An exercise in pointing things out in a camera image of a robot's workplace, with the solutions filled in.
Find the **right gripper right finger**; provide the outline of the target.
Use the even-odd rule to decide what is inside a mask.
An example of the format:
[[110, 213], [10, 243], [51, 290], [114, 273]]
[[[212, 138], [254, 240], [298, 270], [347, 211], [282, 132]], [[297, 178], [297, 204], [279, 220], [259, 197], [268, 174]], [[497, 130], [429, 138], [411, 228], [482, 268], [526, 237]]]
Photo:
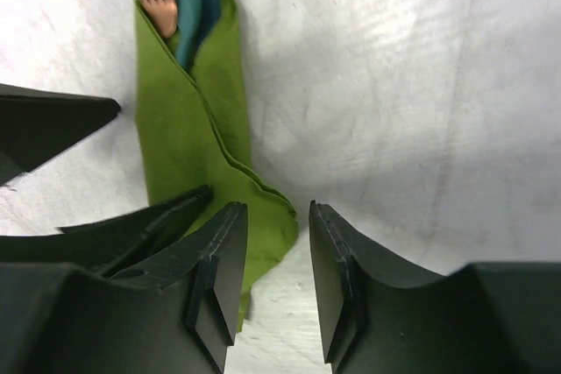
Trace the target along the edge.
[[309, 240], [333, 372], [559, 372], [559, 264], [472, 263], [443, 276], [317, 202]]

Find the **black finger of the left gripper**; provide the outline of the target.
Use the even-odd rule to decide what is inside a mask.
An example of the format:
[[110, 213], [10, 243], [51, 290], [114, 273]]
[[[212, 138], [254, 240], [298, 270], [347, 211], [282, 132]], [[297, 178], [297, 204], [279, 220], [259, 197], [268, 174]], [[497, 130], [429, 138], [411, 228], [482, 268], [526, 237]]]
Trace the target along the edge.
[[1, 184], [30, 173], [113, 121], [112, 98], [1, 86]]
[[98, 222], [44, 236], [2, 236], [3, 264], [74, 264], [109, 278], [178, 241], [214, 197], [207, 185]]

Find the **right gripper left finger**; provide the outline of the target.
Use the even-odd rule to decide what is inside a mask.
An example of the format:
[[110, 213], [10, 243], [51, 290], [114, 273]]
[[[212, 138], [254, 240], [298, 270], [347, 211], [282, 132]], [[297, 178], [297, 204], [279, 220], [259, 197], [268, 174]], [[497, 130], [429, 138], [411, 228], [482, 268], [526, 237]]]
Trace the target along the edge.
[[110, 278], [70, 264], [1, 267], [4, 373], [221, 373], [234, 343], [248, 212]]

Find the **green paper napkin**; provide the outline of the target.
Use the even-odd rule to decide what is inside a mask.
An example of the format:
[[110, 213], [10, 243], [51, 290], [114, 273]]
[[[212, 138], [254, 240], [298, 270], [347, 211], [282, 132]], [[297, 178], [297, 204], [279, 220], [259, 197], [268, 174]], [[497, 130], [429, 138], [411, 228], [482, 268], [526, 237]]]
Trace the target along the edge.
[[136, 125], [149, 202], [211, 186], [214, 198], [190, 232], [231, 201], [248, 207], [242, 323], [253, 284], [286, 256], [298, 227], [290, 201], [252, 170], [238, 7], [220, 1], [221, 16], [188, 71], [174, 57], [178, 40], [163, 40], [135, 6]]

